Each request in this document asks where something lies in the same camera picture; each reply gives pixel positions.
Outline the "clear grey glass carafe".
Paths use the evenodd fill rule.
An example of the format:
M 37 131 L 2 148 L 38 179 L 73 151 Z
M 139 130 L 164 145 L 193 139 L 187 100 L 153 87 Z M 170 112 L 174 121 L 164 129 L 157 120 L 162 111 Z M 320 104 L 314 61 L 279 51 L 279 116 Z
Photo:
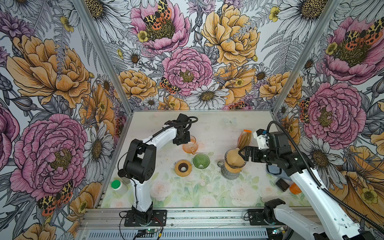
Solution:
M 227 180 L 235 180 L 240 175 L 240 173 L 231 173 L 229 170 L 227 170 L 227 168 L 225 167 L 225 163 L 224 162 L 218 162 L 217 165 L 221 169 L 221 174 Z

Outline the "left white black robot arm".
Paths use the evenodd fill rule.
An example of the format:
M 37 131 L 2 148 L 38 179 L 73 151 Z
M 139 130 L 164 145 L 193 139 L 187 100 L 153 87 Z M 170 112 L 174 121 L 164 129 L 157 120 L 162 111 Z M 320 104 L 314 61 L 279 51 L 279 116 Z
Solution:
M 157 150 L 169 142 L 177 146 L 189 143 L 191 140 L 189 130 L 197 121 L 197 117 L 179 114 L 176 120 L 165 122 L 159 131 L 148 138 L 131 141 L 118 175 L 122 179 L 129 179 L 134 187 L 135 202 L 131 212 L 137 221 L 148 223 L 154 215 L 150 186 L 147 181 L 155 172 Z

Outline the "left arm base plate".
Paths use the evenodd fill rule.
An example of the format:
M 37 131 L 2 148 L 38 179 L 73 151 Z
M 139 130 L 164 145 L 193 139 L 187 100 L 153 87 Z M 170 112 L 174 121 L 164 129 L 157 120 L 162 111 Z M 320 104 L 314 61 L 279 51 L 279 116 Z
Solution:
M 125 227 L 165 227 L 167 222 L 167 210 L 149 210 L 140 212 L 130 210 L 125 217 Z

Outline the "orange coffee filter pack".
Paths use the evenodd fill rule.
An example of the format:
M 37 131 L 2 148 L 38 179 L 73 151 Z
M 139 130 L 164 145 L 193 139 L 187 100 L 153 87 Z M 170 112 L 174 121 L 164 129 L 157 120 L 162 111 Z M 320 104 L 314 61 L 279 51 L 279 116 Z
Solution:
M 240 150 L 250 145 L 252 140 L 252 131 L 243 130 L 238 138 L 237 148 Z

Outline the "wooden ring holder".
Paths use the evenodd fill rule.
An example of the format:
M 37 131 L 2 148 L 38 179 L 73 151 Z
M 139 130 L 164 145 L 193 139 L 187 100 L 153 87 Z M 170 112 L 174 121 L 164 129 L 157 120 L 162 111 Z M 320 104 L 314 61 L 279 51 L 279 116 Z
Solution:
M 175 173 L 179 177 L 186 177 L 192 172 L 192 165 L 187 160 L 180 160 L 175 164 Z
M 231 168 L 229 165 L 225 164 L 225 169 L 232 174 L 237 174 L 240 173 L 243 168 Z

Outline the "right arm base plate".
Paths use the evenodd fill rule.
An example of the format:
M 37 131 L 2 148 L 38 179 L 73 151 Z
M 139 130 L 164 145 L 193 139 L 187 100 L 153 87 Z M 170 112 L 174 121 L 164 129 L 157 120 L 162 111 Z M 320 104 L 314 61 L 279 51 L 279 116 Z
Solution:
M 276 219 L 273 210 L 268 208 L 250 209 L 247 211 L 249 223 L 251 226 L 275 225 Z

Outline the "orange glass carafe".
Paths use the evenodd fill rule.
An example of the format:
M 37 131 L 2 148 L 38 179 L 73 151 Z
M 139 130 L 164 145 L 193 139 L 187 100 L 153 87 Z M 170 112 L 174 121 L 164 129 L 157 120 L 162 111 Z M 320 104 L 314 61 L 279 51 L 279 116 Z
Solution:
M 190 136 L 190 141 L 187 144 L 183 144 L 183 151 L 187 154 L 194 155 L 199 148 L 197 139 L 194 136 Z

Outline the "wooden ring holder front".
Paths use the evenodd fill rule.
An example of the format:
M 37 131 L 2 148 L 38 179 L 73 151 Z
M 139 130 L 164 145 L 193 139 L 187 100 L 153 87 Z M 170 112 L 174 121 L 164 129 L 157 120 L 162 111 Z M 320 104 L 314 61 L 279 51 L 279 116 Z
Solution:
M 229 165 L 225 164 L 225 169 L 232 174 L 237 174 L 240 173 L 243 168 L 231 168 Z

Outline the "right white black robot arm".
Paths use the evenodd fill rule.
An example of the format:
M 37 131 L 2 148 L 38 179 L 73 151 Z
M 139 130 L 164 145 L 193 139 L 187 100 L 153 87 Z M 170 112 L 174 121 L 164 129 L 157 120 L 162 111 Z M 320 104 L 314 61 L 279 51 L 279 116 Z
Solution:
M 239 155 L 246 162 L 276 165 L 282 169 L 305 195 L 321 223 L 310 221 L 280 199 L 266 202 L 261 213 L 250 212 L 249 216 L 255 222 L 282 223 L 306 240 L 375 238 L 345 213 L 345 203 L 326 188 L 313 164 L 288 133 L 258 130 L 257 134 L 258 145 L 244 147 L 239 150 Z

